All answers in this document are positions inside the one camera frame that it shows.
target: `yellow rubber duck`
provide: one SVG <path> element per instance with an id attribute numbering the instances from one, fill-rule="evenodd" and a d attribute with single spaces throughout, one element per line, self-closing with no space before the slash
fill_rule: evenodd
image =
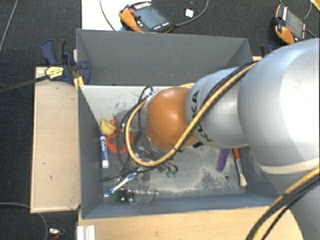
<path id="1" fill-rule="evenodd" d="M 112 119 L 110 121 L 107 121 L 105 119 L 101 120 L 100 131 L 105 136 L 112 135 L 115 132 L 116 129 L 117 129 L 117 127 L 116 127 L 116 120 L 115 119 Z"/>

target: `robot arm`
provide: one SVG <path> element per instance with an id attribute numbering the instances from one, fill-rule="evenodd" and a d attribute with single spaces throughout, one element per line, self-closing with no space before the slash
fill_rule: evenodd
<path id="1" fill-rule="evenodd" d="M 141 164 L 147 167 L 196 140 L 220 149 L 249 146 L 283 193 L 319 167 L 319 39 L 283 47 L 252 65 L 218 71 L 191 89 L 159 92 L 147 107 L 146 135 L 155 149 L 170 150 Z M 306 240 L 320 236 L 319 198 L 317 186 L 291 208 Z"/>

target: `blue clamp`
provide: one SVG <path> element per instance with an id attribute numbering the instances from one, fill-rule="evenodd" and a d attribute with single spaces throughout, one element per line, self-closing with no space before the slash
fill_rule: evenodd
<path id="1" fill-rule="evenodd" d="M 83 77 L 83 82 L 88 85 L 91 78 L 91 67 L 87 60 L 80 61 L 77 64 L 67 52 L 64 52 L 66 41 L 48 39 L 41 45 L 41 52 L 48 66 L 59 66 L 63 73 L 55 77 L 49 77 L 50 80 L 62 81 L 70 85 L 74 84 L 76 77 Z"/>

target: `yellow cable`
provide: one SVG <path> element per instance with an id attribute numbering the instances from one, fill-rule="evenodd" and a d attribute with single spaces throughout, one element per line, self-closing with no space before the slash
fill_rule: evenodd
<path id="1" fill-rule="evenodd" d="M 320 173 L 320 167 L 317 167 L 313 170 L 311 170 L 310 172 L 308 172 L 306 175 L 304 175 L 303 177 L 301 177 L 300 179 L 298 179 L 295 183 L 293 183 L 291 186 L 289 186 L 282 195 L 280 195 L 269 207 L 268 210 L 270 210 L 272 207 L 274 207 L 277 203 L 279 203 L 283 198 L 284 195 L 290 194 L 293 191 L 297 190 L 297 188 L 299 188 L 302 184 L 306 183 L 308 180 L 310 180 L 311 178 L 315 177 L 316 175 L 318 175 Z M 259 239 L 259 236 L 261 235 L 261 231 L 262 228 L 264 226 L 264 224 L 266 224 L 267 220 L 264 221 L 260 227 L 257 229 L 257 231 L 255 232 L 255 234 L 252 237 L 252 240 L 257 240 Z"/>
<path id="2" fill-rule="evenodd" d="M 194 85 L 195 85 L 194 82 L 190 82 L 190 83 L 182 84 L 182 85 L 180 85 L 179 87 L 185 87 L 185 88 L 187 88 L 187 87 L 192 87 L 192 86 L 194 86 Z"/>
<path id="3" fill-rule="evenodd" d="M 223 86 L 221 86 L 207 101 L 206 103 L 200 108 L 200 110 L 198 111 L 198 113 L 195 115 L 195 117 L 193 118 L 193 120 L 190 122 L 190 124 L 188 125 L 188 127 L 185 129 L 185 131 L 183 132 L 182 136 L 178 139 L 178 141 L 176 142 L 176 144 L 174 145 L 174 147 L 164 156 L 162 156 L 161 158 L 159 158 L 158 160 L 155 161 L 150 161 L 150 162 L 145 162 L 145 161 L 141 161 L 139 158 L 137 158 L 132 150 L 131 144 L 130 144 L 130 140 L 129 140 L 129 131 L 130 131 L 130 126 L 132 123 L 132 120 L 134 118 L 134 116 L 137 114 L 137 112 L 143 107 L 143 105 L 146 103 L 146 100 L 143 101 L 142 103 L 140 103 L 135 110 L 133 110 L 133 112 L 131 113 L 131 115 L 128 118 L 127 124 L 125 125 L 125 129 L 124 129 L 124 136 L 125 136 L 125 142 L 126 142 L 126 148 L 127 151 L 130 155 L 130 157 L 132 158 L 132 160 L 134 162 L 136 162 L 138 165 L 143 166 L 143 167 L 155 167 L 158 166 L 160 164 L 162 164 L 163 162 L 165 162 L 166 160 L 168 160 L 170 157 L 172 157 L 176 151 L 180 148 L 180 145 L 184 142 L 184 140 L 186 139 L 186 137 L 188 136 L 188 134 L 191 132 L 191 130 L 194 128 L 194 126 L 196 125 L 196 123 L 199 121 L 199 119 L 201 118 L 201 116 L 206 112 L 206 110 L 208 109 L 208 107 L 219 97 L 219 95 L 221 93 L 223 93 L 233 82 L 235 82 L 239 77 L 241 77 L 243 74 L 245 74 L 247 71 L 249 71 L 253 66 L 255 65 L 252 64 L 248 67 L 245 67 L 243 70 L 241 70 L 240 72 L 238 72 L 237 74 L 235 74 L 233 77 L 231 77 Z"/>

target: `purple marker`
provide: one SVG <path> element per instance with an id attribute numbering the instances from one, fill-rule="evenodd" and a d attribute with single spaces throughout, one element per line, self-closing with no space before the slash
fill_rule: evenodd
<path id="1" fill-rule="evenodd" d="M 216 167 L 215 167 L 215 169 L 219 173 L 223 172 L 223 170 L 226 166 L 226 163 L 227 163 L 228 155 L 229 155 L 229 148 L 222 148 L 220 150 L 218 162 L 216 163 Z"/>

